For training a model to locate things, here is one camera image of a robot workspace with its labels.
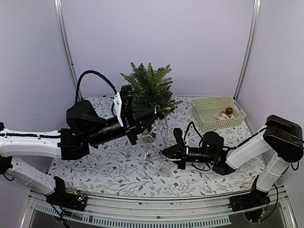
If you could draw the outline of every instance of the green plant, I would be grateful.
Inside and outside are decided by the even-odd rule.
[[[134,89],[133,104],[138,107],[159,108],[165,115],[176,109],[182,101],[175,101],[170,91],[173,83],[171,77],[166,77],[172,71],[170,65],[153,70],[151,63],[146,68],[142,63],[136,67],[131,63],[132,72],[129,76],[120,73]]]

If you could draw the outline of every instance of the plastic basket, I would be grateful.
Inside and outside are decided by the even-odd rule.
[[[227,107],[233,108],[234,119],[217,120],[213,116],[225,111]],[[192,101],[192,113],[202,132],[240,126],[246,117],[232,97],[195,99]]]

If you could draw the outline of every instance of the table surface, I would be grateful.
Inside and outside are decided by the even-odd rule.
[[[220,176],[213,171],[199,171],[189,163],[185,170],[178,170],[176,164],[159,153],[160,149],[176,144],[173,137],[175,127],[185,131],[189,122],[196,123],[191,112],[191,101],[195,98],[176,99],[183,103],[165,120],[155,123],[155,130],[159,132],[155,139],[157,147],[142,139],[131,145],[127,137],[122,137],[101,145],[99,149],[91,148],[90,155],[80,160],[54,159],[48,174],[65,180],[69,189],[122,196],[191,197],[249,190],[254,178],[265,168],[261,156],[248,161],[230,175]],[[111,98],[94,97],[88,100],[100,117],[112,117]],[[239,127],[216,132],[225,139],[227,146],[237,145],[250,136],[245,122]],[[191,127],[188,145],[198,146],[199,140]],[[205,164],[197,166],[207,168]]]

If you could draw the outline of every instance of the white wall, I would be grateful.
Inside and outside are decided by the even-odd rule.
[[[0,122],[21,131],[65,127],[74,88],[53,0],[0,1]],[[29,163],[45,171],[49,159]],[[0,176],[0,227],[16,228],[29,189]]]
[[[244,58],[253,0],[65,0],[76,74],[94,69],[119,89],[130,62],[171,64],[176,95],[233,96]],[[84,97],[112,95],[97,76]]]
[[[254,131],[271,114],[304,129],[304,1],[262,1],[239,103]],[[290,169],[283,178],[298,225],[304,227],[303,161],[297,172]]]

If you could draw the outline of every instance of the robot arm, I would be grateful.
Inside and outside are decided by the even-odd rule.
[[[199,148],[186,145],[181,129],[174,129],[174,136],[177,144],[164,149],[162,154],[172,159],[179,169],[185,169],[185,162],[211,163],[214,172],[226,175],[258,155],[275,152],[263,173],[255,179],[251,192],[230,198],[234,211],[269,203],[268,191],[275,181],[303,157],[301,127],[275,115],[269,116],[265,127],[236,147],[224,146],[224,139],[216,132],[205,133]]]
[[[117,117],[104,119],[97,115],[87,100],[77,102],[66,112],[70,128],[52,132],[17,132],[0,123],[0,174],[9,175],[34,187],[54,205],[84,210],[82,194],[66,192],[65,183],[26,164],[19,155],[46,156],[77,160],[90,153],[89,145],[98,148],[105,142],[127,136],[136,144],[137,135],[162,115],[159,109],[132,107],[133,89],[122,87],[114,98]]]

